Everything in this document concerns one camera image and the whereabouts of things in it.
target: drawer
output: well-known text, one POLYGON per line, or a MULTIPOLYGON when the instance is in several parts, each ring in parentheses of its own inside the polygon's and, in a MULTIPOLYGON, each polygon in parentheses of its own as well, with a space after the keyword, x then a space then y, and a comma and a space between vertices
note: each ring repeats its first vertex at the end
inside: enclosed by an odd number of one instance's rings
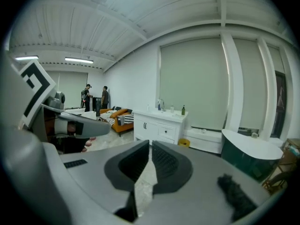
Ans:
POLYGON ((174 140, 171 140, 171 139, 167 139, 167 138, 165 138, 165 137, 158 137, 157 138, 157 140, 158 141, 162 141, 162 142, 166 142, 166 143, 172 143, 172 144, 174 144, 174 140))
POLYGON ((176 128, 164 124, 158 124, 158 136, 175 140, 176 128))

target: orange sofa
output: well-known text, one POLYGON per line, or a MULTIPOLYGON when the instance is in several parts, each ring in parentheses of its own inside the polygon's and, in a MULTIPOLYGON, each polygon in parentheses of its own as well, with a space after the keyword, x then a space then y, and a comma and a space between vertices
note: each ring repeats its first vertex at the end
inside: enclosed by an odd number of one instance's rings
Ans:
MULTIPOLYGON (((105 113, 107 111, 112 110, 111 108, 109 109, 100 109, 100 114, 105 113)), ((118 111, 116 111, 115 113, 113 113, 110 118, 114 118, 115 122, 112 125, 112 129, 115 130, 117 133, 119 133, 119 136, 121 137, 121 132, 124 132, 126 130, 132 129, 133 128, 133 123, 128 123, 128 124, 124 124, 123 126, 118 124, 118 118, 117 116, 119 115, 128 115, 130 114, 129 112, 127 112, 127 109, 120 109, 118 111)))

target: white countertop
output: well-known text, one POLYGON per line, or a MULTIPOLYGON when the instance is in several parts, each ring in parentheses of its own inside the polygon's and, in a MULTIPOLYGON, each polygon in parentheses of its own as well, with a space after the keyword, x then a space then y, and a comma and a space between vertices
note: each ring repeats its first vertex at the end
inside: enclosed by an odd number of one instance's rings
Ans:
POLYGON ((282 150, 270 142, 227 129, 222 129, 222 133, 233 145, 253 158, 275 160, 282 157, 282 150))
POLYGON ((186 112, 185 115, 181 115, 181 111, 170 112, 170 110, 166 110, 165 112, 163 112, 157 109, 150 109, 149 111, 134 110, 134 114, 135 113, 179 123, 182 123, 188 116, 188 112, 186 112))

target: black shirt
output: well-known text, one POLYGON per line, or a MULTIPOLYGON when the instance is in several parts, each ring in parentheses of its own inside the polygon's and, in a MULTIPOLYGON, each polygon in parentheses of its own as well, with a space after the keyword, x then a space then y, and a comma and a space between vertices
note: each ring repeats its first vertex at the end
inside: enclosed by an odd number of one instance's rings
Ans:
POLYGON ((89 92, 88 89, 85 89, 85 90, 84 90, 85 101, 86 101, 86 102, 90 102, 90 97, 88 96, 89 93, 90 93, 90 92, 89 92))
POLYGON ((103 104, 108 104, 108 92, 103 91, 102 96, 104 96, 103 104))

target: green bottle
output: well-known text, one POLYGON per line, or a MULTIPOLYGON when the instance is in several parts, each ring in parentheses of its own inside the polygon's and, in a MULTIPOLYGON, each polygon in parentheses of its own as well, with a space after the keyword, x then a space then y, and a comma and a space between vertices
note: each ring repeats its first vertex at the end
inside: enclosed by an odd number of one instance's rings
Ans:
POLYGON ((186 114, 186 109, 184 108, 184 105, 183 105, 183 108, 181 110, 181 115, 184 115, 184 114, 186 114))

